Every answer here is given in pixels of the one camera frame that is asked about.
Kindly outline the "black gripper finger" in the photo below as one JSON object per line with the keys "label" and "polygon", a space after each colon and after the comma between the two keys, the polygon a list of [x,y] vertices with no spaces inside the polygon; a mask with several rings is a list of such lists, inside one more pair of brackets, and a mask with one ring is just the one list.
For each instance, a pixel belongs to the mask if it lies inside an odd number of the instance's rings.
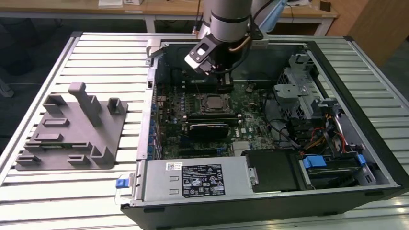
{"label": "black gripper finger", "polygon": [[218,75],[218,93],[230,93],[233,90],[233,79],[230,74]]}

